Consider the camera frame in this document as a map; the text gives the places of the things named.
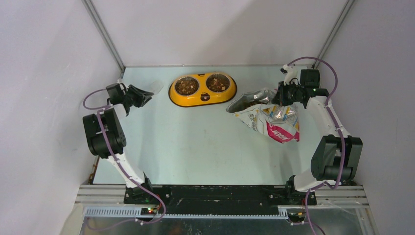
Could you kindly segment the clear plastic scoop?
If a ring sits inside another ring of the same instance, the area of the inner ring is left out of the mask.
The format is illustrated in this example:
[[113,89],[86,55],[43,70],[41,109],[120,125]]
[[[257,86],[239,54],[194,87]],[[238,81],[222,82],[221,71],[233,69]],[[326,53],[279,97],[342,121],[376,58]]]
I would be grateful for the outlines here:
[[149,85],[148,92],[151,92],[153,95],[157,95],[164,87],[164,84],[161,81],[154,81]]

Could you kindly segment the colourful pet food bag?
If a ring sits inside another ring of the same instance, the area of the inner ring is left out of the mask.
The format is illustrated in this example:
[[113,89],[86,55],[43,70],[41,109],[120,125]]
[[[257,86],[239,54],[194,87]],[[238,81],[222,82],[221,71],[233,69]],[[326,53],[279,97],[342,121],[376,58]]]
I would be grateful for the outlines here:
[[239,119],[250,129],[279,143],[300,141],[300,122],[296,105],[273,104],[275,90],[260,89],[247,92],[233,101],[226,112]]

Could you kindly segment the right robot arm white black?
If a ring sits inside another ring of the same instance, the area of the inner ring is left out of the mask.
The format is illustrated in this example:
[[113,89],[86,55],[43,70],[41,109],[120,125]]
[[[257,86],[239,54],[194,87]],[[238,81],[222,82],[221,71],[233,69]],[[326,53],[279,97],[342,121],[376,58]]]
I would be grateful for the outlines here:
[[331,93],[320,87],[320,72],[304,69],[300,73],[293,66],[284,65],[285,75],[279,82],[272,102],[287,107],[295,103],[304,106],[312,116],[321,140],[311,158],[310,168],[299,175],[293,175],[284,188],[273,193],[296,205],[323,186],[336,189],[342,181],[352,180],[356,174],[363,143],[353,137],[342,125],[331,101]]

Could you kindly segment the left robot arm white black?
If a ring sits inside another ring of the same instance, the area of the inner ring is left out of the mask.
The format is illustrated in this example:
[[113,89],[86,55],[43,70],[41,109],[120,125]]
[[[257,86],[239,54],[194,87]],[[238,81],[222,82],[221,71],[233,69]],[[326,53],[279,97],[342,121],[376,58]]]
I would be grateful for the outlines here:
[[143,204],[154,200],[155,191],[143,170],[130,163],[124,148],[126,136],[120,119],[129,115],[132,107],[141,108],[146,105],[160,89],[153,87],[146,91],[133,85],[126,86],[122,82],[108,85],[107,104],[100,107],[89,107],[86,101],[83,106],[93,114],[82,118],[87,145],[94,156],[108,161],[121,175],[126,187],[136,191],[136,198]]

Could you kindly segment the yellow double pet bowl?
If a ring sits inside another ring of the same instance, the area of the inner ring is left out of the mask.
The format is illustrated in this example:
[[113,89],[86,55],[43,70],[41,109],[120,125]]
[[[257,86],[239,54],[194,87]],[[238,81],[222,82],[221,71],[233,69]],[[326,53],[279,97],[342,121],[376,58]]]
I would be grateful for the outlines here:
[[237,92],[235,80],[224,72],[189,74],[178,77],[169,87],[168,96],[180,107],[225,103]]

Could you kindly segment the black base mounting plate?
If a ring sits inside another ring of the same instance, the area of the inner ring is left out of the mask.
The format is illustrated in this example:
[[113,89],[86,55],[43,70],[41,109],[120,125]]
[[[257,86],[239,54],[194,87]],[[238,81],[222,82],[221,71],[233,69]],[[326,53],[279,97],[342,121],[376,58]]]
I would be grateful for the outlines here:
[[315,206],[312,192],[306,195],[292,186],[272,185],[154,185],[153,195],[143,190],[125,189],[124,204],[160,205],[166,212],[270,214],[280,206]]

